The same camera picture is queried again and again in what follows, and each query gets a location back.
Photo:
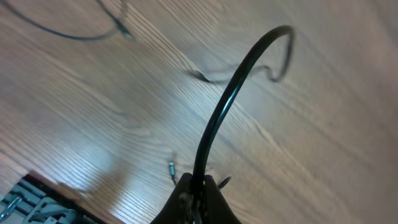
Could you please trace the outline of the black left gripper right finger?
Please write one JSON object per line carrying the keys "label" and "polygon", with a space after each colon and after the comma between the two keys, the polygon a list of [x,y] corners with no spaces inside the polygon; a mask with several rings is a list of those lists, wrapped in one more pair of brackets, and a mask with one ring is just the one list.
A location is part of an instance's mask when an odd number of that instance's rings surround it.
{"label": "black left gripper right finger", "polygon": [[201,212],[202,223],[241,224],[210,175],[204,179],[203,202],[205,207]]}

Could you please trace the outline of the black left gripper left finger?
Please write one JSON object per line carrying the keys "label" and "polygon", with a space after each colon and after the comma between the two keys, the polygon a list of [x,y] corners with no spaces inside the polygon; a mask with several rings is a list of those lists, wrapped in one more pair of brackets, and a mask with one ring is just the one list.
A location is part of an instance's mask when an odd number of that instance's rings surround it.
{"label": "black left gripper left finger", "polygon": [[163,209],[151,224],[192,224],[193,195],[191,193],[192,175],[184,173]]}

